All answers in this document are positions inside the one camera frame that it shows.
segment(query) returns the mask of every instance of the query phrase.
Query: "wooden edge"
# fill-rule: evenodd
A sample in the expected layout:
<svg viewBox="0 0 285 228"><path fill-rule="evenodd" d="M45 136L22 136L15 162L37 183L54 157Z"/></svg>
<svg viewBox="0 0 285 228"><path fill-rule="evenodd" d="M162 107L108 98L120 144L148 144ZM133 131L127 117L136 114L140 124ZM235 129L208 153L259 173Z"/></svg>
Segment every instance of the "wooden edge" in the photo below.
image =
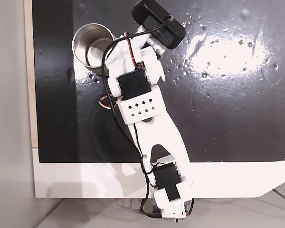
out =
<svg viewBox="0 0 285 228"><path fill-rule="evenodd" d="M35 64L34 64L34 37L33 37L33 12L32 0L24 0L25 40L27 54L28 74L28 102L31 143L33 148L38 147L37 112L35 94Z"/></svg>

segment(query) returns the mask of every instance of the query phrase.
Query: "metal cup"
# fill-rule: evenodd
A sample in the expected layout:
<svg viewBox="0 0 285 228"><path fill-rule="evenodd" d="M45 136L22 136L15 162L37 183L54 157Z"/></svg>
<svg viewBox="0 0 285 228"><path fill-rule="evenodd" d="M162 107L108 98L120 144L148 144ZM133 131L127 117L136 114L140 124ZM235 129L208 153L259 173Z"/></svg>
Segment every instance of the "metal cup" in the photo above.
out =
<svg viewBox="0 0 285 228"><path fill-rule="evenodd" d="M73 37L73 54L86 68L101 75L104 51L114 40L114 35L105 26L95 23L84 25Z"/></svg>

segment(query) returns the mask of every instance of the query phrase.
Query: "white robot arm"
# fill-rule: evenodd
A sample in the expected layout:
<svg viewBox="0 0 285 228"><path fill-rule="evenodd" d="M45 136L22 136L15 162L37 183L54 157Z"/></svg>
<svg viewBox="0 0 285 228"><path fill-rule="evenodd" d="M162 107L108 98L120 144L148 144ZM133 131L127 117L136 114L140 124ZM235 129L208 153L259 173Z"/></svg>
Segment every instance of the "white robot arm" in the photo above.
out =
<svg viewBox="0 0 285 228"><path fill-rule="evenodd" d="M145 30L140 26L137 32ZM145 43L151 46L142 48ZM151 34L141 35L134 37L131 44L127 40L119 42L105 65L109 69L111 93L117 98L123 120L142 153L144 168L150 173L148 178L155 187L154 198L162 217L183 219L186 217L184 202L192 199L192 173L181 134L167 113L161 90L156 85L160 78L165 81L156 52L162 55L165 49ZM141 63L140 69L135 69L134 61ZM170 155L152 165L152 147L158 144Z"/></svg>

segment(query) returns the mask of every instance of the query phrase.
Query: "white platform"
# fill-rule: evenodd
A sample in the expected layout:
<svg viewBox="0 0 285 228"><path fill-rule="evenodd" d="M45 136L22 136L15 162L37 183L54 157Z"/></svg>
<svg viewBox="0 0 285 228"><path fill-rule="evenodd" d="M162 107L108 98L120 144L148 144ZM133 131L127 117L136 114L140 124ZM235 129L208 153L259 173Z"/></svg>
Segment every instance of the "white platform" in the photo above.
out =
<svg viewBox="0 0 285 228"><path fill-rule="evenodd" d="M36 197L143 198L138 163L39 163L33 149ZM285 182L285 161L192 163L195 198L251 198Z"/></svg>

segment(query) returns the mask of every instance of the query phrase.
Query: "cup rim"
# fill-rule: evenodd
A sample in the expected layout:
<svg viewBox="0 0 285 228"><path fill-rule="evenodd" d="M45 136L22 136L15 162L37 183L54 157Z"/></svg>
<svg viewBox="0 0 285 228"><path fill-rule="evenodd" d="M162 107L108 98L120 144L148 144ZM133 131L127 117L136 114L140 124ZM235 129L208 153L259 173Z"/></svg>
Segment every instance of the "cup rim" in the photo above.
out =
<svg viewBox="0 0 285 228"><path fill-rule="evenodd" d="M104 26L104 25L102 25L102 24L98 24L98 23L89 23L89 24L86 24L86 25L82 26L80 29L78 29L77 32L74 34L73 40L72 40L72 51L73 51L73 55L74 55L74 56L77 58L77 60L78 60L82 65L84 65L85 67L90 68L90 69L96 69L96 68L101 67L101 65L99 65L99 66L89 66L89 65L84 64L83 62L81 62L81 61L79 60L79 58L77 57L77 55L76 55L76 53L75 53L75 50L74 50L74 42L75 42L76 36L78 35L78 33L79 33L82 29L84 29L85 27L90 26L90 25L99 25L99 26L103 27L104 29L106 29L106 30L111 34L111 37L112 37L112 39L113 39L113 42L115 41L115 36L113 35L113 33L112 33L106 26Z"/></svg>

